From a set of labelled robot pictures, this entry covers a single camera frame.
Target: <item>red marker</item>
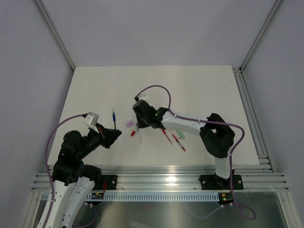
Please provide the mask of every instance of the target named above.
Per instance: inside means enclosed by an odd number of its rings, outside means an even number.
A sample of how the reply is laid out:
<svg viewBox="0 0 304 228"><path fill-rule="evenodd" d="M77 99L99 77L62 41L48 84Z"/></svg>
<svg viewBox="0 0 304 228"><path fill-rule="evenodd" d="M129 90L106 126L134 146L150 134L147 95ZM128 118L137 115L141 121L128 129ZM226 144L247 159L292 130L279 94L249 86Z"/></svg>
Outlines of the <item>red marker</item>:
<svg viewBox="0 0 304 228"><path fill-rule="evenodd" d="M186 151L185 147L183 147L183 145L180 143L180 141L176 138L176 136L174 134L172 134L173 138L175 139L175 141L177 142L177 144L182 148L183 151Z"/></svg>
<svg viewBox="0 0 304 228"><path fill-rule="evenodd" d="M169 140L170 144L173 145L171 139L167 136L167 133L164 129L162 129L162 132L165 134L165 136L167 137L167 139Z"/></svg>

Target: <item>metal floor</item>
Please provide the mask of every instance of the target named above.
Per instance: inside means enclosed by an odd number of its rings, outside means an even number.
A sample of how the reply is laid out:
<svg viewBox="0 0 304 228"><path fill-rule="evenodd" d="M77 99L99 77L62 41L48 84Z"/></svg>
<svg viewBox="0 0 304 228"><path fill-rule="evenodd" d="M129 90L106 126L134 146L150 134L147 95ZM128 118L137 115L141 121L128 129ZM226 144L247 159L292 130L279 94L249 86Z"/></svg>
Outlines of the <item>metal floor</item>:
<svg viewBox="0 0 304 228"><path fill-rule="evenodd" d="M275 193L237 193L239 202L250 206L257 219L248 221L235 207L223 208L205 220L205 216L219 205L216 202L103 202L97 206L98 217L90 228L286 228ZM42 201L34 227L43 212ZM90 222L94 210L83 206L75 226Z"/></svg>

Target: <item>green marker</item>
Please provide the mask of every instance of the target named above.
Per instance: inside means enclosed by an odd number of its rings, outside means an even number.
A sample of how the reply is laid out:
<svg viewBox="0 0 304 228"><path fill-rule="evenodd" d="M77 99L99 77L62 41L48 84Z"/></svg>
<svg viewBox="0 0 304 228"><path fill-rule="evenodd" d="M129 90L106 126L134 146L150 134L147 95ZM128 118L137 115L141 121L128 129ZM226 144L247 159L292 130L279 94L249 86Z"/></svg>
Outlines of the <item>green marker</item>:
<svg viewBox="0 0 304 228"><path fill-rule="evenodd" d="M184 133L183 133L182 131L176 130L176 132L177 132L177 134L179 134L180 139L182 139L182 140L185 140L185 139L186 139L186 137L185 137L185 135L184 135Z"/></svg>

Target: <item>marker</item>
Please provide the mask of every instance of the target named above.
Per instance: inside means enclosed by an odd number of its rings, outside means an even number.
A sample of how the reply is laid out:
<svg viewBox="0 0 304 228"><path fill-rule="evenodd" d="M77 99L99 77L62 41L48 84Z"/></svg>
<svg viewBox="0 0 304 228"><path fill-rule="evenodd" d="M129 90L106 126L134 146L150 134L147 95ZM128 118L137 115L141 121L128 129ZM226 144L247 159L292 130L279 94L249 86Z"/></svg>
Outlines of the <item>marker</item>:
<svg viewBox="0 0 304 228"><path fill-rule="evenodd" d="M173 145L173 142L171 141L171 139L167 136L167 133L164 129L162 129L162 132L165 134L165 136L167 137L167 139L169 140L170 144Z"/></svg>
<svg viewBox="0 0 304 228"><path fill-rule="evenodd" d="M177 132L177 134L179 134L180 139L182 139L182 140L185 140L185 139L186 139L186 137L185 137L185 135L184 135L184 133L183 133L182 131L176 130L176 132Z"/></svg>
<svg viewBox="0 0 304 228"><path fill-rule="evenodd" d="M115 111L114 109L112 110L112 117L113 117L113 122L114 122L114 128L116 130L116 116L115 116Z"/></svg>
<svg viewBox="0 0 304 228"><path fill-rule="evenodd" d="M183 147L183 145L180 143L180 141L176 138L176 136L174 134L172 134L173 138L175 139L175 141L177 142L177 144L182 148L183 151L186 151L185 147Z"/></svg>
<svg viewBox="0 0 304 228"><path fill-rule="evenodd" d="M176 133L174 133L173 131L171 131L171 130L169 130L169 129L167 129L167 131L170 132L171 134L174 134L175 137L176 137L177 139L181 139L181 138L180 138Z"/></svg>

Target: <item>blue pen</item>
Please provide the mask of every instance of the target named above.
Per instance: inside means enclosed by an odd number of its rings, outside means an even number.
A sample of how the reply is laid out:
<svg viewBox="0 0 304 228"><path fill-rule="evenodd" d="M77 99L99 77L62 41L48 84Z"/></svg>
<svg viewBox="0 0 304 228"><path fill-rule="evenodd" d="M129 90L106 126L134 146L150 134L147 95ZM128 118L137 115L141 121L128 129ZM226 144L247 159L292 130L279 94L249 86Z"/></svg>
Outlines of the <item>blue pen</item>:
<svg viewBox="0 0 304 228"><path fill-rule="evenodd" d="M112 117L113 117L113 122L114 122L114 127L115 127L115 130L116 130L116 116L115 116L115 111L114 109L112 110Z"/></svg>

